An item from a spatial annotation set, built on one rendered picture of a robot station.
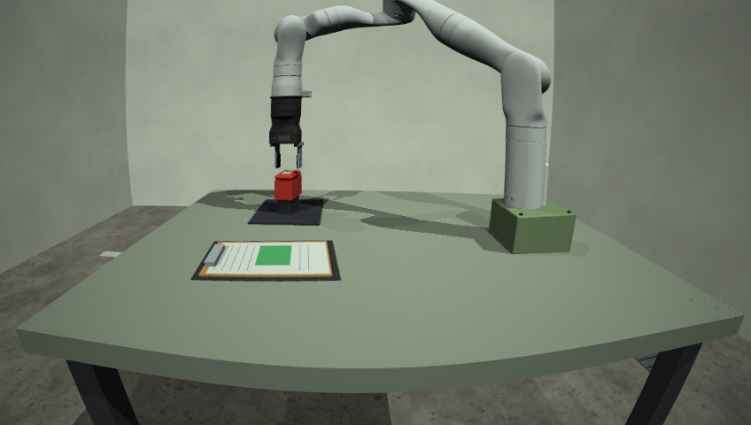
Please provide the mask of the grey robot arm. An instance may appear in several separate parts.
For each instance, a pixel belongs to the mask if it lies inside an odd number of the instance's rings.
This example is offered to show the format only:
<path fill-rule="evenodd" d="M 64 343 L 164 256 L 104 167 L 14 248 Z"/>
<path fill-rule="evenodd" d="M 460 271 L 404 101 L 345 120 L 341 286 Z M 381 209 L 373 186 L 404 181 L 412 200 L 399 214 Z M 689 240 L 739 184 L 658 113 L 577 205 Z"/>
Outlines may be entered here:
<path fill-rule="evenodd" d="M 549 165 L 542 94 L 551 84 L 548 67 L 540 58 L 434 0 L 383 0 L 383 11 L 378 13 L 339 5 L 301 18 L 287 16 L 274 31 L 277 52 L 273 77 L 302 75 L 307 40 L 351 28 L 407 24 L 414 20 L 415 10 L 442 44 L 501 73 L 506 117 L 504 204 L 525 210 L 546 206 Z"/>

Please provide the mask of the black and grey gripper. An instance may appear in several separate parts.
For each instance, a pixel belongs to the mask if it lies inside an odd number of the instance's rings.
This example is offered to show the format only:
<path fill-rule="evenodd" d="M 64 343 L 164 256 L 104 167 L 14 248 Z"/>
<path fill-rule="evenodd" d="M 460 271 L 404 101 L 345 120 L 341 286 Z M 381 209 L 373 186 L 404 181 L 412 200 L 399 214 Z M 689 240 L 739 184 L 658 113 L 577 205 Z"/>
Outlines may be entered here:
<path fill-rule="evenodd" d="M 302 167 L 302 132 L 299 125 L 301 97 L 312 97 L 310 89 L 302 89 L 301 76 L 285 75 L 273 78 L 271 91 L 270 147 L 275 147 L 275 168 L 281 167 L 280 144 L 298 147 L 297 169 Z"/>

